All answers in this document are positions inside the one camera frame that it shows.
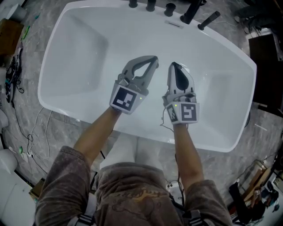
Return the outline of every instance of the faucet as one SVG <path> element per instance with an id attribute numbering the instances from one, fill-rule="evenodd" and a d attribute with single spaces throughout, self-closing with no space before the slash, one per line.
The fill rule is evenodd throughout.
<path id="1" fill-rule="evenodd" d="M 200 7 L 201 2 L 202 0 L 194 0 L 191 3 L 190 7 L 187 9 L 187 12 L 180 17 L 180 20 L 186 24 L 190 24 Z"/>

